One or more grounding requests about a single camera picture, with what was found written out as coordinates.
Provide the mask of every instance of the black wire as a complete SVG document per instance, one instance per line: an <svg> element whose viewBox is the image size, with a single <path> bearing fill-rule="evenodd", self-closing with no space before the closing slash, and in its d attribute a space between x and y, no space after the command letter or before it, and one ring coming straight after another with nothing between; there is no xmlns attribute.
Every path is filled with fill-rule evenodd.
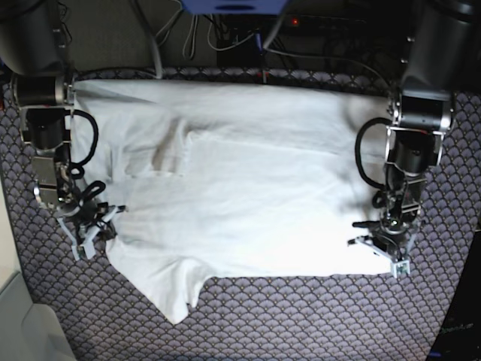
<svg viewBox="0 0 481 361"><path fill-rule="evenodd" d="M95 118L85 111L75 109L74 116L75 115L88 120L93 130L93 140L92 140L92 145L90 146L89 153L82 161L71 163L71 168L78 170L79 168L83 167L88 162L90 162L90 160L92 160L93 156L95 155L95 150L97 149L97 143L98 143L98 125L97 125L97 122L95 121Z"/></svg>
<svg viewBox="0 0 481 361"><path fill-rule="evenodd" d="M101 180L97 180L89 184L89 186L82 192L83 203L87 203L105 191L107 186Z"/></svg>
<svg viewBox="0 0 481 361"><path fill-rule="evenodd" d="M209 18L207 15L202 15L202 16L212 23L214 29L216 30L216 37L220 38L222 34L222 29L220 28L220 26L214 20Z"/></svg>
<svg viewBox="0 0 481 361"><path fill-rule="evenodd" d="M361 127L357 137L355 138L354 157L355 157L355 165L358 167L359 175L361 175L361 178L364 182L366 182L371 187L374 187L378 190L383 190L384 185L382 185L381 183L377 183L375 180L370 179L368 177L368 175L366 174L366 172L364 171L364 168L362 167L362 158L361 158L362 137L364 137L364 134L366 133L366 131L370 127L375 126L377 124L383 124L383 125L387 126L390 123L391 123L391 121L386 119L386 118L371 119Z"/></svg>
<svg viewBox="0 0 481 361"><path fill-rule="evenodd" d="M329 55L318 55L318 54L309 54L309 53L296 53L292 51L282 51L278 49L271 49L265 48L266 51L269 53L280 54L284 56L293 56L295 58L305 58L305 59L330 59L330 60L340 60L343 62L352 62L354 64L360 65L363 68L366 68L371 73L375 74L385 85L389 88L389 82L374 68L371 68L369 65L364 64L363 62L359 62L355 59L344 58L342 56L329 56Z"/></svg>
<svg viewBox="0 0 481 361"><path fill-rule="evenodd" d="M272 44L274 44L274 45L276 45L276 46L280 47L280 45L277 43L277 41L276 41L276 40L274 40L274 41L272 42ZM288 67L288 65L286 64L286 61L285 61L285 59L284 59L284 56L282 56L282 55L279 55L279 54L277 54L277 55L279 56L279 59L280 59L280 61L282 62L282 64L283 64L283 67L284 67L285 69L288 69L289 67Z"/></svg>
<svg viewBox="0 0 481 361"><path fill-rule="evenodd" d="M279 47L282 51L287 51L286 45L284 45L284 43L283 43L283 41L282 41L282 39L281 39L280 37L277 37L276 41L273 41L273 44L274 44L274 45L275 45L276 43L279 44L278 47ZM298 64L297 60L295 59L295 57L293 57L293 56L287 56L287 59L291 62L292 67L293 67L294 69L299 69L299 64Z"/></svg>
<svg viewBox="0 0 481 361"><path fill-rule="evenodd" d="M74 38L72 38L72 34L70 33L70 30L68 30L68 26L64 22L62 22L62 31L63 31L64 36L66 38L65 45L68 46L68 45L72 44L72 41L74 40Z"/></svg>

